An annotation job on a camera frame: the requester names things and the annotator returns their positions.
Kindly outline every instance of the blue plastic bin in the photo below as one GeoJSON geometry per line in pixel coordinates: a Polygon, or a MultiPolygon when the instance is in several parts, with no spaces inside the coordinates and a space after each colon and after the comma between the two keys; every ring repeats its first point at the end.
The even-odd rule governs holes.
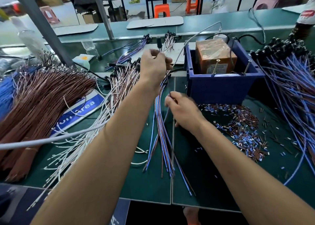
{"type": "MultiPolygon", "coordinates": [[[[244,50],[241,44],[233,39],[230,40],[229,46],[237,56],[235,71],[240,69],[244,72],[251,57],[244,50]]],[[[185,47],[184,68],[187,69],[187,95],[192,97],[197,104],[242,104],[250,87],[256,78],[264,77],[265,74],[260,70],[258,65],[252,60],[247,73],[239,75],[231,74],[195,74],[195,48],[190,50],[189,43],[185,47]]]]}

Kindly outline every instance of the person's right hand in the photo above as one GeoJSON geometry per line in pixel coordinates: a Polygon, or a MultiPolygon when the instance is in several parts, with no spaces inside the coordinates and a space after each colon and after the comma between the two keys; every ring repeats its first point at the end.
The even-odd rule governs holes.
{"type": "Polygon", "coordinates": [[[205,118],[192,98],[186,94],[172,91],[165,98],[165,106],[171,109],[176,119],[175,126],[180,125],[196,135],[205,118]]]}

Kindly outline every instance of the blue and white sign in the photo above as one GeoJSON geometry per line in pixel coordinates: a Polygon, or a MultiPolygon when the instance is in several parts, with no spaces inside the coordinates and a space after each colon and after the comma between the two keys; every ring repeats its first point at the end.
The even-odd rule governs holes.
{"type": "MultiPolygon", "coordinates": [[[[92,114],[100,108],[104,99],[105,98],[98,91],[93,90],[86,96],[86,98],[80,99],[74,106],[66,110],[53,129],[60,131],[72,127],[83,120],[85,116],[92,114]]],[[[54,130],[51,132],[50,137],[54,137],[59,134],[54,130]]]]}

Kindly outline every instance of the brown wire bundle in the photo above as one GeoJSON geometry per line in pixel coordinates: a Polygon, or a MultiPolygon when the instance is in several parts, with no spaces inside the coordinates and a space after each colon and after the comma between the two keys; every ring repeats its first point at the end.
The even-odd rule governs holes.
{"type": "MultiPolygon", "coordinates": [[[[96,79],[86,72],[62,65],[24,74],[17,82],[17,93],[10,113],[0,122],[0,143],[49,137],[59,117],[79,98],[89,93],[96,79]]],[[[6,181],[26,176],[40,146],[0,151],[1,170],[10,170],[6,181]]]]}

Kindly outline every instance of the plastic bottle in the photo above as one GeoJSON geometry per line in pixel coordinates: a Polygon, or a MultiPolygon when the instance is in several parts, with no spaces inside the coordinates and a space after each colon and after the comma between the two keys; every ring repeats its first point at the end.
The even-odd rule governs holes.
{"type": "Polygon", "coordinates": [[[18,29],[18,37],[21,41],[30,50],[33,56],[41,60],[44,52],[49,52],[48,48],[43,43],[43,39],[38,37],[36,32],[28,29],[18,17],[10,17],[10,20],[18,29]]]}
{"type": "Polygon", "coordinates": [[[304,11],[301,12],[299,18],[296,21],[295,27],[292,30],[294,39],[305,40],[311,33],[313,26],[315,25],[315,0],[309,0],[305,6],[304,11]]]}

